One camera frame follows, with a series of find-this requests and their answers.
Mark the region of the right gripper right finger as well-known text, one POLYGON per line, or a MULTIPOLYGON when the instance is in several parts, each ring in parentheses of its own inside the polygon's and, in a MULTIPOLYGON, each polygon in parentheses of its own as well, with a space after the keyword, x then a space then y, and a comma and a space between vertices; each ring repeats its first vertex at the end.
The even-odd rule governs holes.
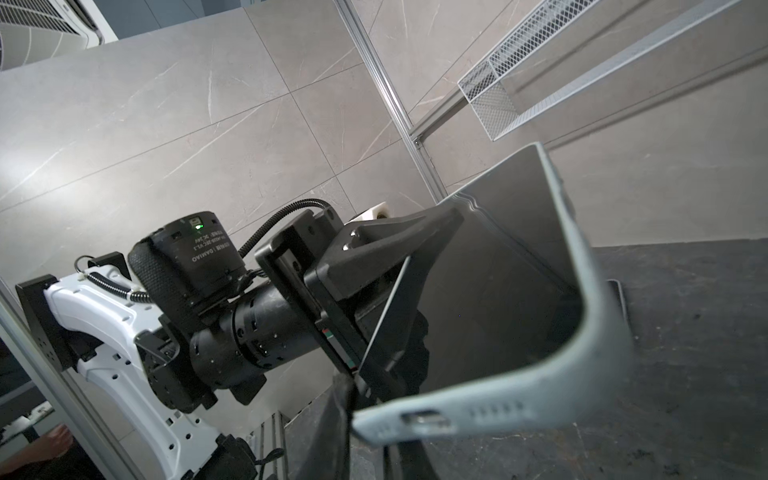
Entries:
POLYGON ((383 478, 439 480, 421 441, 401 442, 383 449, 383 478))

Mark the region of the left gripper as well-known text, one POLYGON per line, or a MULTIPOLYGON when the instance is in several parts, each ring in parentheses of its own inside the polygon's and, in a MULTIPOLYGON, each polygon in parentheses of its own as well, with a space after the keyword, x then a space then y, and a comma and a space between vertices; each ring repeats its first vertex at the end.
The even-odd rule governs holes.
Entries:
POLYGON ((441 204, 344 225, 331 206, 303 206, 285 220, 264 237, 256 261, 311 337, 343 374, 355 375, 363 361, 373 400, 417 394, 429 367, 428 322, 418 310, 429 267, 415 255, 434 261, 464 221, 459 210, 441 204), (384 304, 377 279, 404 260, 384 304))

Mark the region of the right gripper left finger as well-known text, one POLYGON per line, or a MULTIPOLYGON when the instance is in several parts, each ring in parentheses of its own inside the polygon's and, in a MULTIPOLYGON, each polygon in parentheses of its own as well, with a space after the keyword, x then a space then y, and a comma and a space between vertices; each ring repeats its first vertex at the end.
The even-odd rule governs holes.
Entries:
POLYGON ((330 397, 295 479, 350 478, 350 435, 357 388, 345 374, 333 378, 330 397))

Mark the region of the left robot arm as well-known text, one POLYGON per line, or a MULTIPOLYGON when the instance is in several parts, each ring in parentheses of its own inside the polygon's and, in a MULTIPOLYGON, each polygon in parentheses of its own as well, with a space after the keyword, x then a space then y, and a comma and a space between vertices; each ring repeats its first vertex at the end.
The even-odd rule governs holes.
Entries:
POLYGON ((348 475, 356 407, 416 391, 427 332, 418 303, 462 224, 439 205, 343 222, 326 201, 279 210, 241 247, 215 214, 193 213, 128 255, 17 286, 49 362, 98 384, 152 445, 169 479, 256 479, 267 459, 207 426, 220 390, 250 403, 266 375, 321 349, 341 371, 314 448, 348 475))

